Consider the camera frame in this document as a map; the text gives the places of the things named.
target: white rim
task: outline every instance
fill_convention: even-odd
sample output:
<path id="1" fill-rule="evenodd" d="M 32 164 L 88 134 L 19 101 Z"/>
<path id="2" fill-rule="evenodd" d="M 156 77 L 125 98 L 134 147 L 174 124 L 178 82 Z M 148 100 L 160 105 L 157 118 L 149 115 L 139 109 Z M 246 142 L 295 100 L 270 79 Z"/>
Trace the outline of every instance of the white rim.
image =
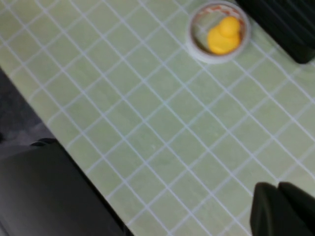
<path id="1" fill-rule="evenodd" d="M 231 52 L 227 55 L 213 56 L 213 55 L 206 53 L 205 51 L 201 50 L 196 45 L 190 30 L 191 30 L 195 16 L 202 9 L 204 9 L 205 7 L 211 6 L 211 5 L 220 5 L 220 4 L 230 6 L 231 8 L 234 8 L 239 12 L 239 14 L 242 16 L 244 24 L 246 26 L 246 31 L 245 31 L 244 37 L 242 39 L 242 42 L 237 49 L 235 49 L 233 52 Z M 250 21 L 249 21 L 247 15 L 239 6 L 237 6 L 233 3 L 227 2 L 227 1 L 223 1 L 223 0 L 214 0 L 214 1 L 211 1 L 210 3 L 206 3 L 206 4 L 202 5 L 197 10 L 194 11 L 194 13 L 192 14 L 192 17 L 190 18 L 189 24 L 188 24 L 186 37 L 187 37 L 186 38 L 187 48 L 188 48 L 188 51 L 191 54 L 191 56 L 193 56 L 194 58 L 196 58 L 202 62 L 209 63 L 209 64 L 224 63 L 224 62 L 227 62 L 227 61 L 235 58 L 248 45 L 248 42 L 249 42 L 250 37 L 251 37 L 251 25 L 250 25 Z"/>

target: white grid line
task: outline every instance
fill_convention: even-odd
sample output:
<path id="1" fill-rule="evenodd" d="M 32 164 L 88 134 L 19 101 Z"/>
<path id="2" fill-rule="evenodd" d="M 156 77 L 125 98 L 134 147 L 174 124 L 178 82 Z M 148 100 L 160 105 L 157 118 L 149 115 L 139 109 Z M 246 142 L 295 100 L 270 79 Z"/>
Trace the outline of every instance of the white grid line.
<path id="1" fill-rule="evenodd" d="M 53 8 L 55 5 L 57 5 L 58 2 L 60 2 L 60 0 L 54 1 L 52 4 L 50 4 L 50 5 L 47 7 L 47 10 L 50 10 L 51 8 Z M 12 7 L 13 5 L 14 5 L 14 4 L 12 4 L 12 3 L 9 4 L 9 5 L 6 7 L 5 11 L 8 11 L 8 9 L 11 9 L 11 7 Z M 37 21 L 40 17 L 42 17 L 42 16 L 44 16 L 44 15 L 45 15 L 45 13 L 42 11 L 42 12 L 40 12 L 37 16 L 35 16 L 33 19 L 31 19 L 27 24 L 22 24 L 22 25 L 21 25 L 22 28 L 19 29 L 17 32 L 15 32 L 11 37 L 9 37 L 9 38 L 6 40 L 7 44 L 9 44 L 10 42 L 12 42 L 17 36 L 19 36 L 21 33 L 23 33 L 23 32 L 26 30 L 26 28 L 28 28 L 30 25 L 32 25 L 35 21 Z"/>

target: bowl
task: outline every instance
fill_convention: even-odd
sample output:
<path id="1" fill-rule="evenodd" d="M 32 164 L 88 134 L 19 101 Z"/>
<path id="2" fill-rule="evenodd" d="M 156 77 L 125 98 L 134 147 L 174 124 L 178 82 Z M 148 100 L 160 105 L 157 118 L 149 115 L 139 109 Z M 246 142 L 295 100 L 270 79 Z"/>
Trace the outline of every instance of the bowl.
<path id="1" fill-rule="evenodd" d="M 233 16 L 240 21 L 241 43 L 230 53 L 216 55 L 208 49 L 203 39 L 206 39 L 208 31 L 226 16 Z M 208 64 L 224 63 L 241 54 L 250 38 L 251 25 L 245 12 L 231 2 L 214 0 L 202 5 L 192 14 L 187 29 L 187 48 L 192 57 L 202 62 Z"/>

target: black plastic part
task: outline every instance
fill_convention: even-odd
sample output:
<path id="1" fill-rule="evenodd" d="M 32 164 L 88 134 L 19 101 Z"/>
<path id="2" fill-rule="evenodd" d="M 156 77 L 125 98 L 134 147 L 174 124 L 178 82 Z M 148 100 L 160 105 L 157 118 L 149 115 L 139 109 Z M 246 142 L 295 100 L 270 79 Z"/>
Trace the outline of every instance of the black plastic part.
<path id="1" fill-rule="evenodd" d="M 315 57 L 314 1 L 236 1 L 297 63 Z"/>
<path id="2" fill-rule="evenodd" d="M 306 227 L 315 235 L 315 199 L 288 182 L 279 183 L 278 190 L 285 196 Z"/>
<path id="3" fill-rule="evenodd" d="M 315 236 L 315 199 L 291 183 L 255 186 L 253 236 Z"/>

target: cutting mat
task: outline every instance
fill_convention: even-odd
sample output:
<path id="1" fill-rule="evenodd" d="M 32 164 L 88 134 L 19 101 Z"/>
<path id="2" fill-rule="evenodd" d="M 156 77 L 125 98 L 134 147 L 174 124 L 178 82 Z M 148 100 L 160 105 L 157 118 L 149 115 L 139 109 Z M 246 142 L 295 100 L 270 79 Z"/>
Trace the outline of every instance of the cutting mat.
<path id="1" fill-rule="evenodd" d="M 258 181 L 315 191 L 314 65 L 252 23 L 235 60 L 185 47 L 205 0 L 0 0 L 0 65 L 137 236 L 250 235 Z"/>

